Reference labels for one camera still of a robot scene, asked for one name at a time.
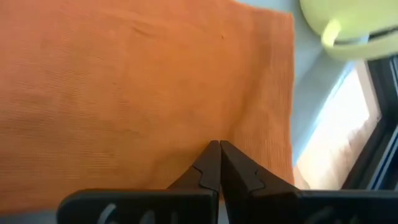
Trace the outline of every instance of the orange cloth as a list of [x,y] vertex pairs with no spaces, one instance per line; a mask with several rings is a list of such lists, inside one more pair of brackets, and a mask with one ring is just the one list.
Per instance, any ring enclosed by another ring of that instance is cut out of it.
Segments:
[[212,139],[293,182],[291,15],[231,0],[0,7],[0,212],[165,188]]

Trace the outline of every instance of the orange towel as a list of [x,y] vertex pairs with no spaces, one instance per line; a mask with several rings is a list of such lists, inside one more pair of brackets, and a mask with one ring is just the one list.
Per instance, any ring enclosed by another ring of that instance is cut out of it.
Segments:
[[0,7],[0,212],[165,188],[212,139],[292,183],[292,16],[232,0]]

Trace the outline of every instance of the black plastic part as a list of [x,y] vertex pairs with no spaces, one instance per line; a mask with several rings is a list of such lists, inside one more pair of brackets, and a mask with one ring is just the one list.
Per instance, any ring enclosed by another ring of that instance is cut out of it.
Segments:
[[398,223],[398,194],[393,191],[301,191],[229,142],[221,141],[221,150],[221,184],[231,224]]
[[221,148],[212,141],[165,190],[82,190],[57,211],[58,224],[217,224]]

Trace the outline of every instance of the light blue surface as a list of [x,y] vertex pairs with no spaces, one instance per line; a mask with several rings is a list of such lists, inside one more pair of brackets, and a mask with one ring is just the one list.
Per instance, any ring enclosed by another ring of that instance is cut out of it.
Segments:
[[[241,0],[256,7],[291,12],[295,19],[295,89],[292,115],[292,144],[295,164],[317,124],[318,115],[335,86],[352,69],[322,50],[319,36],[305,22],[299,0]],[[220,224],[227,224],[225,207],[220,205]],[[54,224],[54,211],[0,217],[5,224]]]

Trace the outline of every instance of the yellow object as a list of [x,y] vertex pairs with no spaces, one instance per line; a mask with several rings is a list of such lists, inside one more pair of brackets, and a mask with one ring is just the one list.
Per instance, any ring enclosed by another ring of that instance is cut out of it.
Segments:
[[310,27],[322,37],[328,54],[342,60],[376,59],[398,53],[398,33],[366,44],[340,44],[336,40],[366,37],[372,32],[398,27],[398,0],[300,0]]

